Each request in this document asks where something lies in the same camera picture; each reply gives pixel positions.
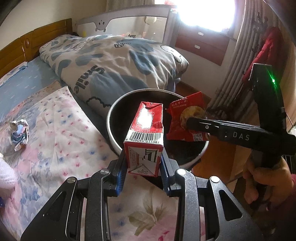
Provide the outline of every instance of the wooden knob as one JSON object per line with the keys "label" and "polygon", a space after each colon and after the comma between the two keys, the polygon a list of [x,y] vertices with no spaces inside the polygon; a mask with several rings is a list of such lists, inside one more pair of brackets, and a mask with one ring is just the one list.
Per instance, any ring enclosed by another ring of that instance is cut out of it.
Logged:
{"label": "wooden knob", "polygon": [[25,47],[26,47],[26,48],[29,48],[29,46],[30,46],[29,39],[26,38],[26,39],[25,39]]}

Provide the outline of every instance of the metal bolt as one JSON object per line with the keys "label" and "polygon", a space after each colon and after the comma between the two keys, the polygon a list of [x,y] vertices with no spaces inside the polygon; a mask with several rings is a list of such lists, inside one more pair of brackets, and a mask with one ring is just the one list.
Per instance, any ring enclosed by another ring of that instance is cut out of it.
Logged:
{"label": "metal bolt", "polygon": [[68,179],[67,179],[67,183],[73,183],[73,182],[75,182],[76,181],[76,178],[75,177],[69,177]]}
{"label": "metal bolt", "polygon": [[109,170],[107,168],[104,168],[100,171],[101,174],[106,175],[109,173]]}
{"label": "metal bolt", "polygon": [[218,177],[216,177],[216,176],[212,176],[210,179],[214,183],[218,183],[220,181],[220,179]]}
{"label": "metal bolt", "polygon": [[185,170],[185,169],[182,169],[182,168],[180,168],[180,169],[178,169],[178,170],[177,170],[177,173],[178,173],[179,175],[182,175],[182,176],[184,176],[184,175],[186,174],[186,170]]}

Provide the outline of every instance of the pink sleeve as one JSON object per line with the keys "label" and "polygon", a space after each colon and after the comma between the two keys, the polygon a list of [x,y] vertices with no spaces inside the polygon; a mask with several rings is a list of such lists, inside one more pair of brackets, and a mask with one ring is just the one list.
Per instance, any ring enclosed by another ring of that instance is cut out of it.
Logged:
{"label": "pink sleeve", "polygon": [[274,220],[282,222],[290,213],[293,206],[296,206],[296,174],[292,174],[292,180],[294,182],[294,187],[291,195],[278,207],[271,210]]}

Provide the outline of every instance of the round bin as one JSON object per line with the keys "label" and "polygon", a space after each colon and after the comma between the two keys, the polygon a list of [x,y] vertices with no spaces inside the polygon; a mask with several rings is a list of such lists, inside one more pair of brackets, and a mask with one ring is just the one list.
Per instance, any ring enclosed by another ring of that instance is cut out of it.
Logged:
{"label": "round bin", "polygon": [[165,109],[169,104],[182,96],[170,91],[159,89],[140,89],[121,96],[110,108],[107,116],[107,131],[112,147],[120,155],[123,141],[137,113],[140,102],[154,102],[163,104],[164,147],[171,159],[175,159],[179,166],[191,170],[200,160],[208,147],[205,142],[185,142],[167,140],[166,134],[170,129],[171,115]]}

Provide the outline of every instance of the wooden headboard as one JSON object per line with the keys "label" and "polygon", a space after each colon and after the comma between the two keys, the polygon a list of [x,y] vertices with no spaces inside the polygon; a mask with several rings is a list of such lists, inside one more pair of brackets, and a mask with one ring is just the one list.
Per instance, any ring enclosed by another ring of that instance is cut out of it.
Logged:
{"label": "wooden headboard", "polygon": [[72,34],[72,19],[51,23],[17,38],[0,50],[0,78],[24,61],[39,55],[39,48],[54,38]]}

